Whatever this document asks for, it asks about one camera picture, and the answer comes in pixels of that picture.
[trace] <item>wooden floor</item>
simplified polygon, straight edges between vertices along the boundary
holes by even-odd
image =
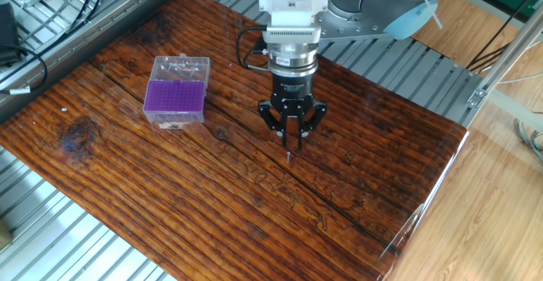
[[[445,29],[430,22],[416,38],[467,65],[503,21],[465,0],[439,1]],[[507,28],[490,50],[517,32]],[[542,56],[540,44],[506,79],[543,72]],[[543,110],[543,78],[498,89]],[[480,111],[393,280],[543,280],[543,165],[518,141],[513,119],[492,103]]]

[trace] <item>glossy wood surface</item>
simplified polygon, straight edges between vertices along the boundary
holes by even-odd
[[[256,112],[269,74],[235,62],[253,24],[173,0],[2,126],[0,143],[175,278],[376,279],[466,130],[320,59],[329,112],[303,150],[294,135],[285,149]],[[205,123],[160,130],[142,112],[148,76],[155,56],[180,53],[211,58]]]

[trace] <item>plastic box lid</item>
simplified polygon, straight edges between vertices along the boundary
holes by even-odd
[[[204,122],[204,97],[210,76],[208,57],[158,56],[147,86],[143,112],[162,128]]]

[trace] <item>white connector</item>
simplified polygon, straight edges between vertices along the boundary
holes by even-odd
[[[259,9],[270,14],[271,26],[310,26],[328,0],[259,0]]]

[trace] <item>purple pipette tip rack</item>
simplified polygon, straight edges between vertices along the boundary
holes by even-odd
[[[203,81],[150,81],[143,111],[201,113],[204,96]]]

